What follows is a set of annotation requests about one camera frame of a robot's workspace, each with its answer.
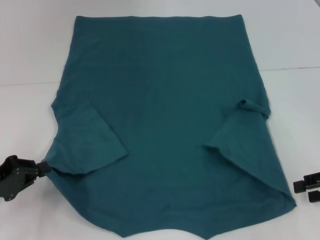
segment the folded sleeve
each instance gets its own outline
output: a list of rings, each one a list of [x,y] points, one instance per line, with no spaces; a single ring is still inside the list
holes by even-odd
[[[206,146],[294,203],[267,127],[269,115],[268,107],[243,99]]]
[[[116,133],[89,101],[52,108],[58,131],[44,161],[54,169],[86,174],[128,154]]]

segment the white table surface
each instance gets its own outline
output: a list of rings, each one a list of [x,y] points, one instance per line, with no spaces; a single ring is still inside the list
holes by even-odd
[[[9,155],[40,162],[57,132],[50,105],[59,87],[73,21],[83,16],[242,14],[267,90],[269,129],[291,192],[320,172],[320,8],[313,0],[0,0],[0,164]],[[283,68],[306,68],[269,70]],[[320,203],[293,194],[298,207],[215,240],[318,240]],[[0,240],[120,240],[87,222],[47,178],[10,202],[0,199]],[[200,240],[179,230],[128,240]]]

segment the teal t-shirt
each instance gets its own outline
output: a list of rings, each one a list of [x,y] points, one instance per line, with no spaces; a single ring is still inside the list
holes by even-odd
[[[122,237],[209,239],[296,206],[241,15],[78,16],[52,108],[48,177]]]

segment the cloth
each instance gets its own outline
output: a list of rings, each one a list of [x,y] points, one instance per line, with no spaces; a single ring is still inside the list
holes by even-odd
[[[48,177],[122,237],[209,239],[296,206],[241,15],[78,16],[52,109]]]

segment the white background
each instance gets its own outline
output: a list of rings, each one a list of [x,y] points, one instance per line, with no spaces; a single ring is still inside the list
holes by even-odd
[[[242,14],[272,115],[269,129],[291,192],[320,172],[320,7],[313,0],[0,0],[0,164],[9,155],[40,162],[57,131],[50,105],[59,87],[77,15],[218,16]],[[318,240],[320,203],[293,194],[298,207],[215,240]],[[1,240],[120,240],[70,206],[47,178],[0,199]],[[200,240],[179,230],[128,240]]]

